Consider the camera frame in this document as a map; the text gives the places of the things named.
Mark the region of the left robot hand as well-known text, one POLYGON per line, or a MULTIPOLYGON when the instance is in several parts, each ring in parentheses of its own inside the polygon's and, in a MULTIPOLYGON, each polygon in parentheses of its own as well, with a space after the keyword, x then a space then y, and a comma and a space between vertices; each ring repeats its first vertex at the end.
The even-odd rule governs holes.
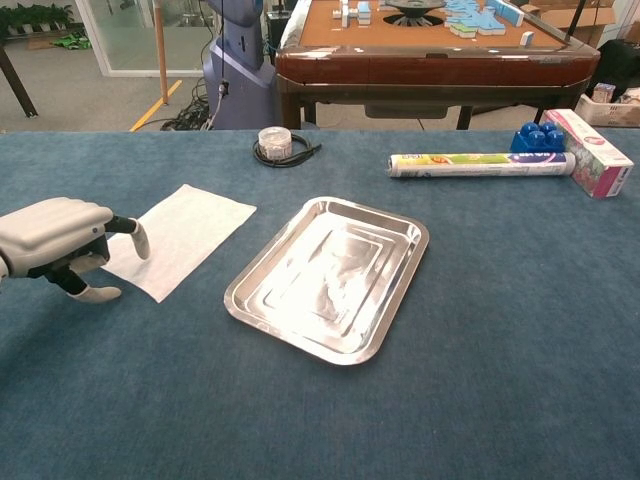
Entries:
POLYGON ((82 303, 116 299, 119 288, 92 287, 80 277, 110 260, 109 232, 130 235, 138 257, 149 257, 137 219, 93 202, 55 197, 8 213, 1 217, 1 278, 44 277, 82 303))

